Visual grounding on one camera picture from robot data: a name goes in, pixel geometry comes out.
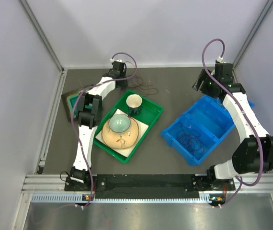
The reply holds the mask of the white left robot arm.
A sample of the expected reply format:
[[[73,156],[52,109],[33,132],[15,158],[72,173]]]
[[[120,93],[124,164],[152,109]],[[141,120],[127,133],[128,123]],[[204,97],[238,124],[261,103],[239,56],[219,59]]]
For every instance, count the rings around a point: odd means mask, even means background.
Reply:
[[[80,93],[80,99],[75,103],[79,135],[77,155],[70,170],[70,177],[81,190],[89,189],[92,183],[89,173],[91,149],[94,134],[102,120],[102,101],[115,88],[127,84],[126,64],[118,59],[112,61],[112,66],[108,73],[103,75],[98,86]]]

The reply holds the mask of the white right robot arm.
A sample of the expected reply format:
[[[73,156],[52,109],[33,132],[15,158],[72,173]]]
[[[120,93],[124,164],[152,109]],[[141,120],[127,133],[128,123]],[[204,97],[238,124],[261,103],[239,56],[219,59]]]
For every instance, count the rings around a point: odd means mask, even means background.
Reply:
[[[218,57],[215,69],[203,69],[193,85],[196,91],[222,103],[240,138],[240,145],[230,160],[207,170],[207,185],[214,190],[219,189],[225,179],[247,173],[267,173],[273,169],[273,136],[259,123],[243,86],[234,82],[232,68],[231,63]]]

